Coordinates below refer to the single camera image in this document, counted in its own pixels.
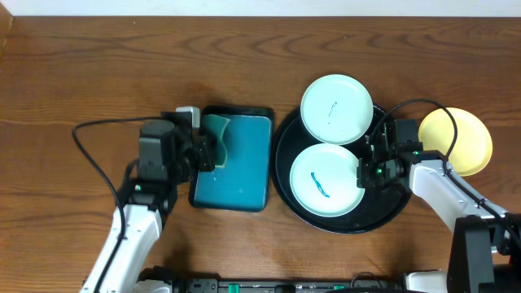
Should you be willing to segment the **yellow plate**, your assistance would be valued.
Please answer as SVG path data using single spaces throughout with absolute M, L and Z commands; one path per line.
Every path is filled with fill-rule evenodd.
M 448 107 L 448 111 L 458 128 L 449 162 L 461 177 L 477 174 L 492 157 L 491 135 L 484 123 L 470 112 L 455 107 Z M 434 110 L 422 120 L 418 137 L 425 150 L 445 154 L 453 140 L 453 123 L 444 110 Z

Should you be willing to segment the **green sponge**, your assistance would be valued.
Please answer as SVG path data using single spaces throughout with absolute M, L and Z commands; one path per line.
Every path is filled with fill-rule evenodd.
M 224 134 L 229 123 L 230 119 L 224 116 L 208 114 L 202 117 L 204 132 L 215 138 L 216 168 L 224 168 L 228 159 L 228 150 L 224 142 Z

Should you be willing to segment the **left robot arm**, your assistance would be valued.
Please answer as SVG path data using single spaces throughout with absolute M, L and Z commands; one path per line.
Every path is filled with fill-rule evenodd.
M 216 167 L 217 140 L 196 133 L 200 121 L 197 107 L 140 118 L 138 156 L 127 165 L 120 188 L 108 184 L 116 210 L 82 291 L 181 291 L 168 269 L 142 266 L 173 210 L 178 186 Z

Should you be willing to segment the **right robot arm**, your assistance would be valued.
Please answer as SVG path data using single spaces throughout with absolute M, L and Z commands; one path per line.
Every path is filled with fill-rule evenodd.
M 448 292 L 520 290 L 520 216 L 463 180 L 446 155 L 426 151 L 415 120 L 379 122 L 357 167 L 365 189 L 400 187 L 425 201 L 453 233 Z

